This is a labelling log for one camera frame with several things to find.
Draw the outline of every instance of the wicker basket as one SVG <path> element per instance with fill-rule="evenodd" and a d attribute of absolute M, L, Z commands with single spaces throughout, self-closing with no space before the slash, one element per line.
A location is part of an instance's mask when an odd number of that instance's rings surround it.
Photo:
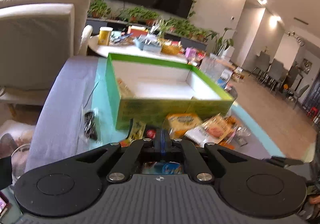
<path fill-rule="evenodd" d="M 165 54 L 171 54 L 171 55 L 177 55 L 181 51 L 182 47 L 178 46 L 168 46 L 168 45 L 163 45 L 161 52 Z"/>

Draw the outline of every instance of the yellow jar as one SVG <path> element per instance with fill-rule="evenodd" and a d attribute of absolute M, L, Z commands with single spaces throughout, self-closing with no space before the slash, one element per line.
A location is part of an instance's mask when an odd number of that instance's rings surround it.
<path fill-rule="evenodd" d="M 100 27 L 98 45 L 108 46 L 110 44 L 110 37 L 111 37 L 112 31 L 113 31 L 113 28 L 111 27 Z"/>

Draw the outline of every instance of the yellow container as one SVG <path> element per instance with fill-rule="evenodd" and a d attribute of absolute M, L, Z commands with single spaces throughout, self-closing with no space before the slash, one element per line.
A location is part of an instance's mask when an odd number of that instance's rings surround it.
<path fill-rule="evenodd" d="M 113 31 L 113 28 L 111 27 L 100 27 L 98 45 L 108 46 L 110 44 L 110 37 L 111 37 L 112 31 Z"/>
<path fill-rule="evenodd" d="M 181 51 L 182 47 L 162 45 L 161 52 L 165 54 L 177 55 Z"/>

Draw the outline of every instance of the wall light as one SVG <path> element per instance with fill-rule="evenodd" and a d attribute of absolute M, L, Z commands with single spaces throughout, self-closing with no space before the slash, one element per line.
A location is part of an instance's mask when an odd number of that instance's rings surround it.
<path fill-rule="evenodd" d="M 280 20 L 281 20 L 280 17 L 271 16 L 270 17 L 270 21 L 269 21 L 270 27 L 271 28 L 275 28 L 277 26 L 278 21 L 280 21 Z"/>
<path fill-rule="evenodd" d="M 259 2 L 262 6 L 264 6 L 265 4 L 268 3 L 267 0 L 258 0 L 258 2 Z"/>

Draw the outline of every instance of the sunglasses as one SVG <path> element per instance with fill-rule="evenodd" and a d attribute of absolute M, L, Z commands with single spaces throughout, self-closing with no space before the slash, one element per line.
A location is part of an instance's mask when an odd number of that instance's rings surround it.
<path fill-rule="evenodd" d="M 84 135 L 94 141 L 98 140 L 96 124 L 94 123 L 94 112 L 89 111 L 84 114 Z"/>

